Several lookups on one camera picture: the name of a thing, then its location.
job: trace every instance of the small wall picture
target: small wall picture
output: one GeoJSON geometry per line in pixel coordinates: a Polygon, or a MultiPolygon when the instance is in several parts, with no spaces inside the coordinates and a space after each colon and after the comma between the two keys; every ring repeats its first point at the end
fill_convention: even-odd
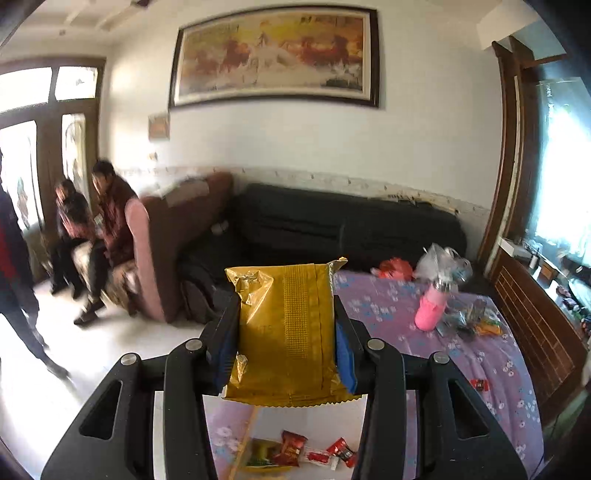
{"type": "Polygon", "coordinates": [[[377,12],[292,5],[181,28],[171,108],[239,98],[309,98],[378,106],[377,12]]]}
{"type": "Polygon", "coordinates": [[[170,114],[148,117],[148,140],[170,140],[170,114]]]}

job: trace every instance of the door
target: door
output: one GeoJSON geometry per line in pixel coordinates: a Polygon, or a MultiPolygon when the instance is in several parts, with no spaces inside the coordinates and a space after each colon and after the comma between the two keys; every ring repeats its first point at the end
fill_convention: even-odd
{"type": "Polygon", "coordinates": [[[40,280],[57,239],[56,184],[70,178],[95,203],[89,171],[98,153],[105,59],[47,57],[0,64],[2,185],[11,195],[40,280]]]}

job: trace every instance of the sofa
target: sofa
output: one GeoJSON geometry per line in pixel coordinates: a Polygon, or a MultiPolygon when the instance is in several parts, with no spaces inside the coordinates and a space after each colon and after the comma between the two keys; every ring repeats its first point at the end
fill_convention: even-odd
{"type": "MultiPolygon", "coordinates": [[[[188,179],[161,194],[131,199],[125,217],[134,236],[135,258],[113,269],[104,293],[110,301],[170,323],[182,307],[176,259],[183,245],[217,222],[232,197],[232,175],[213,173],[188,179]]],[[[90,242],[74,250],[73,258],[87,280],[90,242]]]]}
{"type": "Polygon", "coordinates": [[[225,219],[223,231],[205,232],[178,259],[187,315],[195,320],[208,321],[225,308],[233,290],[228,267],[346,257],[345,268],[369,272],[391,257],[415,266],[432,243],[466,252],[457,217],[429,203],[250,184],[232,199],[225,219]]]}

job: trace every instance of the red plastic bag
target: red plastic bag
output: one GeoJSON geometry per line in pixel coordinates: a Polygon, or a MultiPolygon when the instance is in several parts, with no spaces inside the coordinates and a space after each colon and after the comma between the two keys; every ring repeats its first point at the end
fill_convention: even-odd
{"type": "Polygon", "coordinates": [[[390,278],[392,280],[411,281],[413,268],[402,258],[391,258],[380,263],[379,269],[372,268],[371,273],[378,278],[390,278]]]}

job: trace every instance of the white floor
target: white floor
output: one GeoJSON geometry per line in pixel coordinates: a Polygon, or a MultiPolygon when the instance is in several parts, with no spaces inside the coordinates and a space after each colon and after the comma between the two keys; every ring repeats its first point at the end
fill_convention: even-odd
{"type": "Polygon", "coordinates": [[[73,301],[67,291],[52,297],[48,283],[39,286],[37,297],[41,305],[37,329],[50,346],[49,356],[70,371],[70,380],[60,381],[49,373],[0,316],[0,437],[35,479],[81,406],[121,355],[164,355],[198,337],[203,329],[184,321],[165,325],[140,315],[131,318],[114,306],[91,325],[77,327],[72,321],[83,300],[73,301]]]}

